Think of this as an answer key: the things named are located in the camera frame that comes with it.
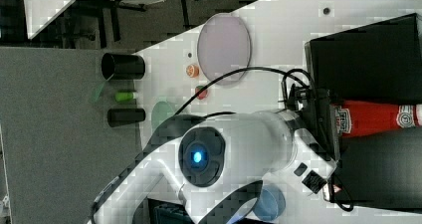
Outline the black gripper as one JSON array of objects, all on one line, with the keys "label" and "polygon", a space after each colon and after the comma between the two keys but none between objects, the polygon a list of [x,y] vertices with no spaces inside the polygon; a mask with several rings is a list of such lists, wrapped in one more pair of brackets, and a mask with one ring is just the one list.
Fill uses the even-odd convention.
[{"label": "black gripper", "polygon": [[295,111],[308,131],[314,136],[318,147],[317,154],[340,160],[339,133],[336,127],[335,105],[330,90],[312,90],[308,86],[292,85],[288,94],[287,108]]}]

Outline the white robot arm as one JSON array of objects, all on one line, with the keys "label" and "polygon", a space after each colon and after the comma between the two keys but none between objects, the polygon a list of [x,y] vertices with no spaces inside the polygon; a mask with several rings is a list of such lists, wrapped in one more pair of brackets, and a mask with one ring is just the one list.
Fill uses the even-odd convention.
[{"label": "white robot arm", "polygon": [[87,224],[131,224],[165,179],[194,224],[232,224],[273,174],[300,194],[319,193],[336,161],[298,112],[177,114],[162,122],[134,163],[95,199]]}]

